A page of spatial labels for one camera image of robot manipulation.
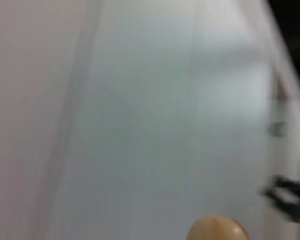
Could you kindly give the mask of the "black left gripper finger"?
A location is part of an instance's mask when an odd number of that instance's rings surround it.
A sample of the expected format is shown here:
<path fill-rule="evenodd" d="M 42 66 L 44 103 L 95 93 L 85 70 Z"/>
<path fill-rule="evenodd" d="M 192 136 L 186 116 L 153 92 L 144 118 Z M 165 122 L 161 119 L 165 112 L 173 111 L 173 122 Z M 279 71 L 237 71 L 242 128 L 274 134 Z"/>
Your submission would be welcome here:
<path fill-rule="evenodd" d="M 300 182 L 275 175 L 262 190 L 263 197 L 290 222 L 300 223 Z"/>

